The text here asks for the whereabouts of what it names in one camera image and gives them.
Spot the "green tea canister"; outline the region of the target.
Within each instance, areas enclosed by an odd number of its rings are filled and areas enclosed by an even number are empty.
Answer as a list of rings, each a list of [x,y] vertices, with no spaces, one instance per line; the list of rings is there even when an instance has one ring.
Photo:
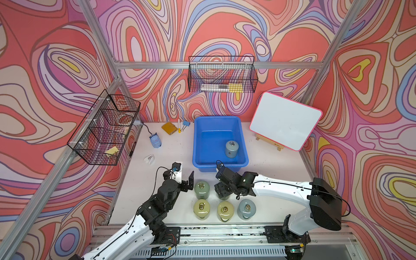
[[[217,194],[217,197],[218,197],[220,200],[228,200],[228,199],[230,198],[230,195],[224,196],[224,195]]]
[[[197,199],[207,200],[210,196],[210,185],[206,181],[199,181],[195,184],[194,192]]]

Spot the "yellow-green tea canister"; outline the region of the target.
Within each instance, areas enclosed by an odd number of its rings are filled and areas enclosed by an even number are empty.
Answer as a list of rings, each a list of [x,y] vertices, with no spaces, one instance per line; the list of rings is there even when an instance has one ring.
[[[229,201],[222,201],[217,207],[217,214],[222,222],[228,222],[235,213],[234,206]]]
[[[199,220],[206,220],[210,214],[210,204],[205,199],[199,199],[193,206],[193,212]]]

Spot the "blue-grey tea canister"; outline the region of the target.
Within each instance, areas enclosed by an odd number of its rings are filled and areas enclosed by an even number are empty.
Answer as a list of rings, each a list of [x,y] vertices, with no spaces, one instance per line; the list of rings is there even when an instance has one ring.
[[[238,216],[240,219],[247,221],[256,214],[256,204],[250,199],[244,199],[238,206]]]

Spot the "light blue tea canister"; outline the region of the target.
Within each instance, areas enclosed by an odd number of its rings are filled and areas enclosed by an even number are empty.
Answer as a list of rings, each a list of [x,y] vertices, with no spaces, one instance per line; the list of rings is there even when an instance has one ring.
[[[228,158],[235,158],[238,154],[239,144],[234,140],[230,140],[225,145],[225,154]]]

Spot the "green tea canister back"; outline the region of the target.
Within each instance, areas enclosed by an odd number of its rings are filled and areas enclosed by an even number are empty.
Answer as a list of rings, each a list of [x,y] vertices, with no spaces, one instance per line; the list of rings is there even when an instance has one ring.
[[[228,199],[230,198],[230,195],[224,196],[224,195],[217,194],[217,197],[218,197],[220,200],[228,200]]]

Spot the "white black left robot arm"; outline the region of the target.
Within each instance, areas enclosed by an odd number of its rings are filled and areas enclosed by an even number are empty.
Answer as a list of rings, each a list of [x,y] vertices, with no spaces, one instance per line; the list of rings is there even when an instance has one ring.
[[[167,178],[152,195],[140,206],[132,219],[118,232],[94,250],[79,256],[74,254],[71,260],[128,260],[138,250],[152,243],[170,243],[176,246],[179,242],[179,227],[167,227],[163,220],[167,217],[181,192],[194,188],[194,173],[187,181],[177,182]]]

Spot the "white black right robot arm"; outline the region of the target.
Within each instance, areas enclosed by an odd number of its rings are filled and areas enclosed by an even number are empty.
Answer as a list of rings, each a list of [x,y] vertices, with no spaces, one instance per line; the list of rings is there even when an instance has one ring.
[[[245,172],[242,175],[226,168],[218,171],[215,192],[219,198],[236,195],[274,197],[304,206],[294,215],[286,216],[283,229],[293,235],[302,236],[316,229],[341,230],[342,197],[324,180],[314,178],[311,182],[291,182],[264,175]]]

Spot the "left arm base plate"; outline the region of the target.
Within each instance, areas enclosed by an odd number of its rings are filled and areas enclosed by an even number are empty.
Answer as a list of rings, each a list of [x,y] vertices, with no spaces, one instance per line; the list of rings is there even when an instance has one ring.
[[[154,244],[173,244],[180,242],[181,227],[168,226],[155,236]]]

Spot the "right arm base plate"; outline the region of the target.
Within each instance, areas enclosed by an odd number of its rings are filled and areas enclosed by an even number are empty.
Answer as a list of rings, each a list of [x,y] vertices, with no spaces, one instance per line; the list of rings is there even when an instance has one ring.
[[[291,244],[308,244],[311,242],[309,233],[304,235],[297,235],[291,231],[284,230],[284,226],[265,226],[265,231],[263,235],[266,237],[269,244],[281,244],[281,243],[291,243]]]

